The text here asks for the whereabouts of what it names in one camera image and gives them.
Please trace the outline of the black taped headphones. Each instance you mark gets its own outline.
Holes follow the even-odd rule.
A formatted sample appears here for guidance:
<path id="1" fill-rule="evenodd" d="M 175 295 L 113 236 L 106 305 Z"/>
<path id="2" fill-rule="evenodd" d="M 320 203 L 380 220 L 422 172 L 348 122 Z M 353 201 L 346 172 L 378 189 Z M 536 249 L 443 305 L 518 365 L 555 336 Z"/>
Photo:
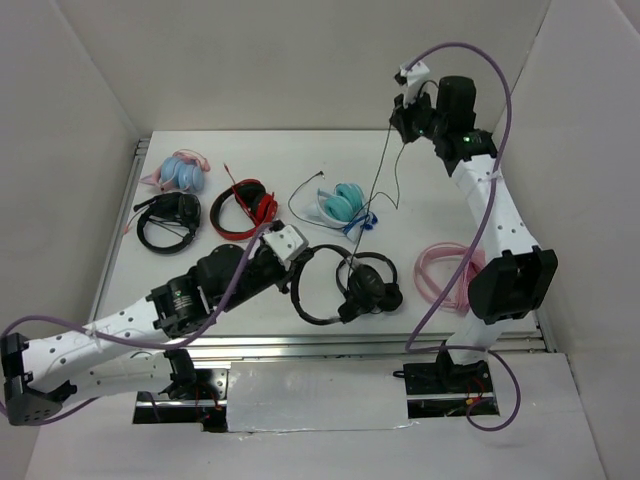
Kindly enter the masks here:
<path id="1" fill-rule="evenodd" d="M 363 190 L 363 193 L 367 211 L 373 212 L 370 204 L 375 199 L 377 192 L 373 190 L 366 194 Z M 322 226 L 320 220 L 301 216 L 296 218 L 313 226 L 339 232 L 330 227 Z M 329 326 L 337 323 L 347 324 L 362 315 L 394 312 L 402 305 L 404 296 L 399 287 L 399 274 L 395 263 L 381 253 L 367 252 L 360 249 L 362 236 L 366 232 L 368 231 L 364 231 L 360 239 L 355 243 L 352 242 L 352 249 L 329 243 L 311 246 L 312 258 L 306 262 L 289 285 L 290 301 L 303 321 L 314 326 Z M 337 313 L 332 317 L 326 318 L 316 317 L 308 313 L 302 306 L 300 292 L 300 283 L 305 267 L 318 253 L 323 251 L 334 253 L 340 258 L 334 271 L 334 280 L 343 298 L 343 303 L 337 308 Z"/>

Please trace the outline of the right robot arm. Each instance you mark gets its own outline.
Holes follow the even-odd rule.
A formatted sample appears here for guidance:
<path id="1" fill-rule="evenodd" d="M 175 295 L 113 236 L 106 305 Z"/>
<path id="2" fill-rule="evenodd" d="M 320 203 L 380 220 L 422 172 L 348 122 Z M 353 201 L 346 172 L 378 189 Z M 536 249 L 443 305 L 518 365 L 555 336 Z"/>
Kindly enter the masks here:
<path id="1" fill-rule="evenodd" d="M 486 349 L 516 321 L 538 309 L 558 266 L 519 214 L 495 166 L 491 133 L 476 128 L 476 87 L 462 76 L 439 81 L 437 96 L 427 93 L 427 78 L 395 77 L 403 91 L 394 100 L 391 123 L 403 143 L 430 140 L 449 177 L 463 193 L 485 255 L 484 268 L 467 289 L 470 310 L 445 342 L 433 372 L 438 385 L 454 392 L 471 386 L 487 370 Z"/>

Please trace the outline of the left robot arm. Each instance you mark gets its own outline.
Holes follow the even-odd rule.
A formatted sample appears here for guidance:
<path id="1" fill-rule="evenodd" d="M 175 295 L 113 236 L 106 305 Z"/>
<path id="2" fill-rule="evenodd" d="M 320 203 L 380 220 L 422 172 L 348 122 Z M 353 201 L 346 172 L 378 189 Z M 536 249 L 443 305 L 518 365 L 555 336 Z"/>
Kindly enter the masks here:
<path id="1" fill-rule="evenodd" d="M 284 289 L 310 252 L 290 241 L 283 248 L 266 241 L 257 249 L 223 245 L 99 320 L 15 320 L 1 336 L 2 414 L 13 426 L 43 426 L 125 392 L 189 396 L 198 377 L 187 345 L 221 314 L 271 286 Z"/>

